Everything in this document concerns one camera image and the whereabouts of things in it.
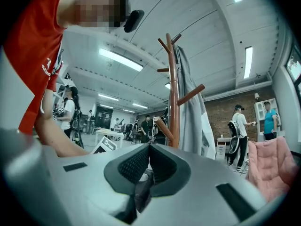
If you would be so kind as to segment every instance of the pink chair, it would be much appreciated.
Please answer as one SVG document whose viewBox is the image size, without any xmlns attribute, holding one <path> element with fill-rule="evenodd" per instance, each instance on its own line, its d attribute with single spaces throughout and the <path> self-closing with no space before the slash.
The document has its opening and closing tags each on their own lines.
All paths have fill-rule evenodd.
<svg viewBox="0 0 301 226">
<path fill-rule="evenodd" d="M 249 174 L 267 201 L 286 193 L 298 172 L 298 166 L 283 137 L 270 141 L 249 141 Z"/>
</svg>

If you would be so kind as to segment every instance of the cyan shirt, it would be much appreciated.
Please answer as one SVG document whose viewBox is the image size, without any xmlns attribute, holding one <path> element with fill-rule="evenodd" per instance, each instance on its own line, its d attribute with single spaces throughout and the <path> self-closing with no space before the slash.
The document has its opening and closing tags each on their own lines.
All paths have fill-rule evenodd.
<svg viewBox="0 0 301 226">
<path fill-rule="evenodd" d="M 272 130 L 274 129 L 273 115 L 276 115 L 275 110 L 270 110 L 265 114 L 265 119 L 264 119 L 264 133 L 265 134 L 272 133 Z"/>
</svg>

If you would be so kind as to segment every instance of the wooden coat rack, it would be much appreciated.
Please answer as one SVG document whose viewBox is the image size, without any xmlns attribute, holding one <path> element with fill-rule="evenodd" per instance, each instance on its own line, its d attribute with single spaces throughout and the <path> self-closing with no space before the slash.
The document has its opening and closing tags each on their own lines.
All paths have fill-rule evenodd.
<svg viewBox="0 0 301 226">
<path fill-rule="evenodd" d="M 179 99 L 179 83 L 178 83 L 178 75 L 177 68 L 174 59 L 174 48 L 173 45 L 181 38 L 179 34 L 174 40 L 171 39 L 170 34 L 166 34 L 167 46 L 161 40 L 158 39 L 159 43 L 166 50 L 168 54 L 168 62 L 169 68 L 158 69 L 158 72 L 169 72 L 170 77 L 170 118 L 169 118 L 169 129 L 165 125 L 165 123 L 161 120 L 160 117 L 155 117 L 154 121 L 164 133 L 164 135 L 169 140 L 169 146 L 178 148 L 179 147 L 179 137 L 180 137 L 180 105 L 184 104 L 196 94 L 205 89 L 203 84 L 196 87 L 194 90 L 189 92 L 183 98 Z"/>
</svg>

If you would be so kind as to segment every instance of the white ceiling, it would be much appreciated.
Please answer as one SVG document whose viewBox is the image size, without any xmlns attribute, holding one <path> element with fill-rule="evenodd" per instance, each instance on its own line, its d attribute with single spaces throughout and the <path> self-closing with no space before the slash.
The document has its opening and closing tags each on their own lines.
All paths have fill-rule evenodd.
<svg viewBox="0 0 301 226">
<path fill-rule="evenodd" d="M 169 90 L 166 52 L 157 39 L 182 37 L 196 84 L 204 84 L 202 95 L 233 90 L 256 81 L 271 70 L 278 42 L 278 15 L 268 0 L 130 0 L 132 10 L 145 15 L 138 28 L 101 33 L 96 29 L 69 28 L 63 38 L 63 60 L 80 93 L 95 96 L 104 105 L 138 113 L 162 109 Z M 253 47 L 250 78 L 244 80 L 245 48 Z M 98 54 L 105 48 L 141 64 L 138 72 Z M 110 101 L 98 93 L 119 98 Z M 145 110 L 132 103 L 149 107 Z"/>
</svg>

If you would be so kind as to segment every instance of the window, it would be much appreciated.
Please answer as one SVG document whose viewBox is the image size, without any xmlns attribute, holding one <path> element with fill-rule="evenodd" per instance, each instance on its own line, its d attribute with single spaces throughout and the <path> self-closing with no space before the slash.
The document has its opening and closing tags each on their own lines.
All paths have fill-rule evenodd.
<svg viewBox="0 0 301 226">
<path fill-rule="evenodd" d="M 301 56 L 300 51 L 296 46 L 293 46 L 291 56 L 286 65 L 286 69 L 293 80 L 299 102 L 301 104 Z"/>
</svg>

